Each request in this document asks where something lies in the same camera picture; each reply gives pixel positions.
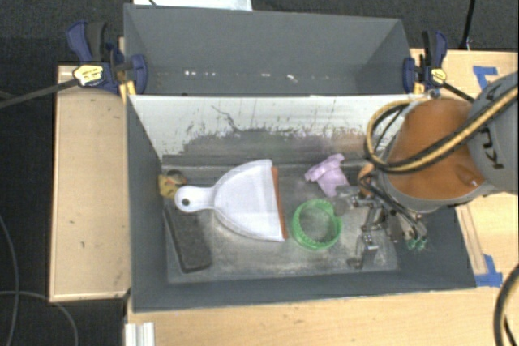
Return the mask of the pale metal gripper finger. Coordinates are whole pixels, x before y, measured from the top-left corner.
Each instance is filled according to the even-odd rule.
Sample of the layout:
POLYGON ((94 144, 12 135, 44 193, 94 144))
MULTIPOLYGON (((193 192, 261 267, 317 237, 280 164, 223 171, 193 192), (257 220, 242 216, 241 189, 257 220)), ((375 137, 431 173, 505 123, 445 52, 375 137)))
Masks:
POLYGON ((333 197, 333 211, 336 216, 358 207, 359 189, 357 186, 338 186, 333 197))
POLYGON ((348 266, 355 270, 371 267, 375 263, 380 245, 372 232, 363 232, 356 241, 355 252, 347 260, 348 266))

